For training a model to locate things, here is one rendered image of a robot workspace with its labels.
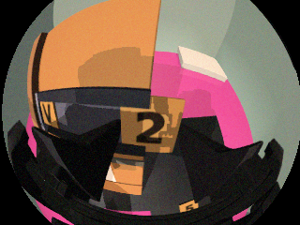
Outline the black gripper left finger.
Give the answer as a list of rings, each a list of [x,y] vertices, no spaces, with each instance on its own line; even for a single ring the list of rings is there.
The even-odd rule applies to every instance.
[[[38,149],[63,166],[91,200],[100,202],[113,153],[119,142],[121,120],[113,120],[85,134],[72,136],[72,139],[56,138],[38,127],[31,127],[31,130]]]

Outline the cream flat square slab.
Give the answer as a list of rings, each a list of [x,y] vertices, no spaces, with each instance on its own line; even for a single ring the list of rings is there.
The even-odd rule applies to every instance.
[[[177,46],[177,55],[180,59],[180,68],[200,72],[202,75],[211,76],[211,78],[221,80],[223,83],[228,79],[218,61],[211,56],[194,52],[194,50],[184,48],[184,46]]]

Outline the white paper ticket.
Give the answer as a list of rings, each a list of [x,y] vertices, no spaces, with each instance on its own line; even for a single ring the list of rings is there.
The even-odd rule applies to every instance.
[[[116,181],[115,176],[113,176],[112,166],[109,166],[108,176],[106,176],[106,180]]]

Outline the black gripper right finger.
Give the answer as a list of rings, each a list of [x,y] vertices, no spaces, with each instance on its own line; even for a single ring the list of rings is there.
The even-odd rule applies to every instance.
[[[232,149],[185,125],[180,125],[177,140],[187,166],[188,180],[195,203],[210,199],[209,195],[230,179],[245,160],[259,154],[263,146],[260,140]]]

